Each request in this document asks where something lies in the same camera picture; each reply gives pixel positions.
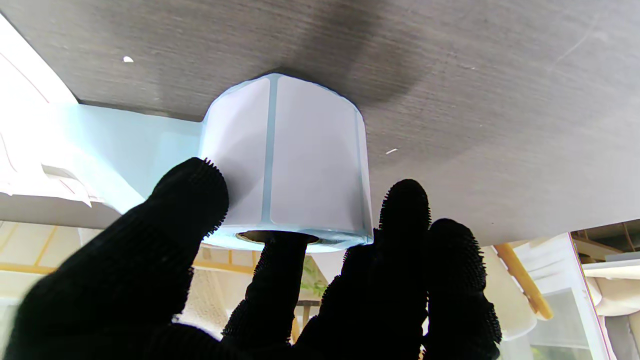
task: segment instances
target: brushed metal surface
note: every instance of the brushed metal surface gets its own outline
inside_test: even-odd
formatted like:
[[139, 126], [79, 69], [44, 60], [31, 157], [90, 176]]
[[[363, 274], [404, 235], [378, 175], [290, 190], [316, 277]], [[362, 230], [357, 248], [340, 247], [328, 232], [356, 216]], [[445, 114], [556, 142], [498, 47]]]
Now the brushed metal surface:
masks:
[[200, 120], [236, 83], [301, 72], [361, 109], [374, 204], [414, 177], [435, 217], [467, 224], [484, 244], [640, 218], [637, 1], [0, 0], [0, 9], [86, 103]]

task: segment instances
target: finger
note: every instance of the finger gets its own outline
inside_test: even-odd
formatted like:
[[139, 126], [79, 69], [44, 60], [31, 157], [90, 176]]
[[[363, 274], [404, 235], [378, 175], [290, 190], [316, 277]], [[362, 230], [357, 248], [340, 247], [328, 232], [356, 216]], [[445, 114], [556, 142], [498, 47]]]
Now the finger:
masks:
[[381, 358], [415, 359], [420, 352], [427, 306], [422, 250], [429, 222], [427, 194], [418, 182], [405, 179], [391, 187], [380, 211], [371, 272], [371, 345]]
[[373, 245], [349, 248], [342, 271], [324, 291], [317, 316], [311, 318], [300, 334], [296, 348], [305, 348], [331, 358], [358, 358], [366, 334], [364, 310], [369, 301], [369, 271], [374, 259]]
[[380, 210], [380, 231], [385, 248], [406, 247], [408, 241], [424, 239], [431, 222], [427, 193], [412, 179], [399, 181], [388, 191]]
[[310, 236], [270, 231], [244, 300], [234, 309], [223, 343], [252, 351], [289, 346]]
[[433, 223], [426, 247], [429, 331], [425, 359], [495, 359], [502, 337], [484, 297], [486, 271], [471, 230], [450, 219]]

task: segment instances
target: black glove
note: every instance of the black glove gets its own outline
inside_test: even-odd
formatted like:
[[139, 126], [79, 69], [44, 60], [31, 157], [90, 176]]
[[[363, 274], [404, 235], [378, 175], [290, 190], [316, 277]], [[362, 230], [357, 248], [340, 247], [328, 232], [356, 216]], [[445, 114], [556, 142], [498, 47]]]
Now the black glove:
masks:
[[374, 244], [346, 252], [341, 274], [294, 347], [326, 359], [416, 359], [421, 345], [425, 359], [496, 359], [500, 328], [483, 295], [477, 242], [452, 220], [429, 225], [422, 186], [408, 179], [395, 184]]

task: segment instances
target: wooden stick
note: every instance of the wooden stick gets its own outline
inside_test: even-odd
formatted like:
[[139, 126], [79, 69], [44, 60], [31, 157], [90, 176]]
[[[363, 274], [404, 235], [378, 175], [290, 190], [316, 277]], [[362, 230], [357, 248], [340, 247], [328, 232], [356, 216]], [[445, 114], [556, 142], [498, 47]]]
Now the wooden stick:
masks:
[[627, 238], [627, 243], [631, 248], [632, 252], [636, 252], [636, 248], [634, 247], [634, 243], [631, 241], [631, 236], [629, 236], [629, 230], [627, 229], [627, 225], [624, 222], [621, 222], [622, 228], [625, 230], [625, 237]]
[[300, 324], [298, 323], [298, 317], [293, 317], [293, 324], [291, 325], [291, 340], [296, 343], [300, 336]]
[[54, 226], [53, 230], [51, 230], [51, 233], [49, 233], [49, 236], [47, 237], [47, 240], [44, 242], [44, 246], [42, 247], [42, 250], [38, 254], [38, 258], [36, 259], [36, 263], [34, 264], [35, 266], [38, 266], [40, 264], [40, 261], [42, 260], [42, 257], [44, 256], [44, 253], [49, 248], [49, 244], [51, 243], [51, 240], [53, 239], [53, 236], [56, 234], [56, 231], [58, 231], [58, 227]]
[[309, 322], [309, 313], [311, 312], [311, 305], [305, 305], [302, 308], [302, 328], [304, 329]]
[[543, 319], [549, 320], [553, 318], [554, 312], [551, 310], [549, 303], [540, 292], [540, 289], [538, 289], [536, 283], [531, 279], [531, 275], [529, 275], [527, 270], [524, 268], [511, 245], [501, 244], [494, 245], [493, 247], [495, 248], [498, 257], [500, 257], [507, 266], [509, 274], [515, 277], [518, 284], [520, 284], [520, 287], [522, 288], [524, 295], [529, 299], [531, 306], [540, 313]]

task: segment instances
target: gray surface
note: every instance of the gray surface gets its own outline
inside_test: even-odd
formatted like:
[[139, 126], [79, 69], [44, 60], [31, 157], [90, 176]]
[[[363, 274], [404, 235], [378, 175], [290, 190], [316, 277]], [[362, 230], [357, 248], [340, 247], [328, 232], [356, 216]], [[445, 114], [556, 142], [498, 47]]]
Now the gray surface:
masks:
[[640, 360], [629, 316], [607, 316], [605, 325], [616, 357], [619, 360]]
[[435, 217], [466, 223], [482, 243], [640, 218], [637, 1], [0, 9], [84, 102], [199, 120], [231, 85], [281, 66], [307, 73], [362, 110], [374, 203], [414, 177]]

